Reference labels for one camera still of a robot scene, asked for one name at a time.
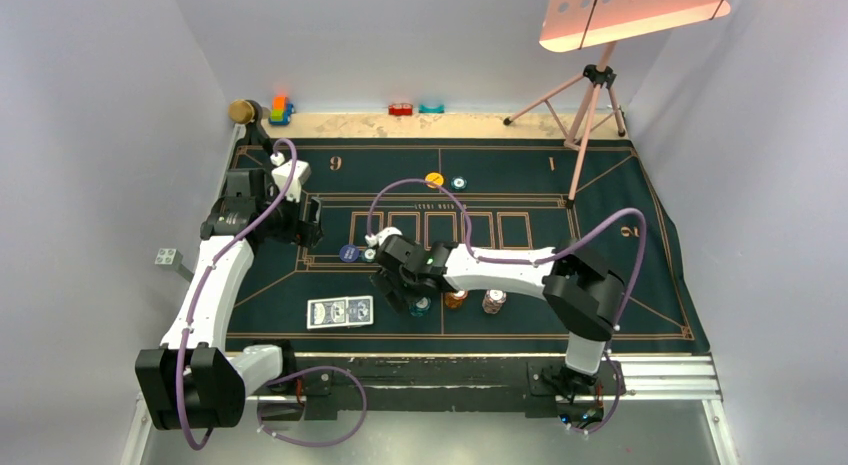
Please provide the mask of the peach blue chip stack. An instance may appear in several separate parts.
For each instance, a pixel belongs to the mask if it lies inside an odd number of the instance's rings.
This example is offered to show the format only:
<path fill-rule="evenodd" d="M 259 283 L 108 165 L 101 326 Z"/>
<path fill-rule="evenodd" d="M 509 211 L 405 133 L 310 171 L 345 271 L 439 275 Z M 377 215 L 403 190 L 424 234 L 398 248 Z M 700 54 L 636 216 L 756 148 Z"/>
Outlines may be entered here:
<path fill-rule="evenodd" d="M 482 310 L 487 314 L 497 314 L 502 309 L 507 299 L 507 294 L 502 290 L 487 290 L 482 300 Z"/>

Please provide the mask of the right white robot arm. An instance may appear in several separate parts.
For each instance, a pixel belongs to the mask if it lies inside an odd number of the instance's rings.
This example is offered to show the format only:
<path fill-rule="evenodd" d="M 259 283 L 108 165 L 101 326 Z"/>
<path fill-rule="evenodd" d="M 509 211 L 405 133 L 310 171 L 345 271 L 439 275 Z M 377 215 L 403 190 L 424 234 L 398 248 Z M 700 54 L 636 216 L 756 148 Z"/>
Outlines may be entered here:
<path fill-rule="evenodd" d="M 396 311 L 422 297 L 460 291 L 499 290 L 543 300 L 569 332 L 564 384 L 584 392 L 599 381 L 625 284 L 594 251 L 575 242 L 537 250 L 453 242 L 425 247 L 393 227 L 365 240 L 378 266 L 372 281 Z"/>

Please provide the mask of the orange red chip stack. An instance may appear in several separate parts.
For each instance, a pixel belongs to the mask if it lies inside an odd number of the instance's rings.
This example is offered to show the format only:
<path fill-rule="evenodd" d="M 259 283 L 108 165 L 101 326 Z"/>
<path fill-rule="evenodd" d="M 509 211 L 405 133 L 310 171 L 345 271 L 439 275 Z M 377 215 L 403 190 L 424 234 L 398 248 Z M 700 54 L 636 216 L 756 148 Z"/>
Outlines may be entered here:
<path fill-rule="evenodd" d="M 468 292 L 460 290 L 457 292 L 448 292 L 443 295 L 444 305 L 449 309 L 460 308 L 468 297 Z"/>

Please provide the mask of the green blue chip stack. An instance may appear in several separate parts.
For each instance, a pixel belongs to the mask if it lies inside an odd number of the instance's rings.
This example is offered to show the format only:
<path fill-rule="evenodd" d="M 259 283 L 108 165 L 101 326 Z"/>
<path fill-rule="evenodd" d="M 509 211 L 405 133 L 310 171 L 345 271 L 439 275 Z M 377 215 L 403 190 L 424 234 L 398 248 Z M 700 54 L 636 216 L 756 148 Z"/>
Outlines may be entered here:
<path fill-rule="evenodd" d="M 420 297 L 414 300 L 409 305 L 409 313 L 414 317 L 425 316 L 431 307 L 431 299 L 429 297 Z"/>

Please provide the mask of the purple small blind button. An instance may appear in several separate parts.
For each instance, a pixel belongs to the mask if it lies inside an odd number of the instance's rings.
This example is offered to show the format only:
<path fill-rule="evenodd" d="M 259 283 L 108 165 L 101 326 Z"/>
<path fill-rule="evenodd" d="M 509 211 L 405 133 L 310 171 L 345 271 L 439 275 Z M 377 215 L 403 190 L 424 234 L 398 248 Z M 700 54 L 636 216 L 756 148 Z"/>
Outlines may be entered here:
<path fill-rule="evenodd" d="M 338 256 L 344 263 L 353 263 L 359 259 L 360 254 L 361 250 L 358 246 L 354 244 L 346 244 L 340 248 Z"/>

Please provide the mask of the yellow dealer button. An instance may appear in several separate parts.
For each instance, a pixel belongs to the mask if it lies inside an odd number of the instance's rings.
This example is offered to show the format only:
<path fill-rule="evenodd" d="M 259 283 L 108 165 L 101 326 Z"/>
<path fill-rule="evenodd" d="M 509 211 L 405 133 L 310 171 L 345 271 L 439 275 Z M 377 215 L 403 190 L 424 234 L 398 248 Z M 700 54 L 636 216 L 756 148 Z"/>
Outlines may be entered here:
<path fill-rule="evenodd" d="M 425 185 L 431 189 L 436 189 L 444 185 L 445 179 L 441 173 L 431 172 L 428 173 L 425 178 Z"/>

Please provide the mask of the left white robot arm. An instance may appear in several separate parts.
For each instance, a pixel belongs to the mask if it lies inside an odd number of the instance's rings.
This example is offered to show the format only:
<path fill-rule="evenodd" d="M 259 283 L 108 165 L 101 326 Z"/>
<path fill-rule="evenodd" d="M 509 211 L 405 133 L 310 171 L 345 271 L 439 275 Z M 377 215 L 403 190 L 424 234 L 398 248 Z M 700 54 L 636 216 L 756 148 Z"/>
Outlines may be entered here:
<path fill-rule="evenodd" d="M 284 394 L 297 384 L 289 346 L 252 345 L 229 359 L 225 342 L 258 247 L 271 240 L 308 248 L 321 239 L 320 200 L 301 201 L 310 174 L 306 162 L 226 173 L 201 225 L 197 267 L 178 315 L 159 346 L 140 351 L 135 362 L 156 429 L 230 428 L 251 393 L 266 386 Z"/>

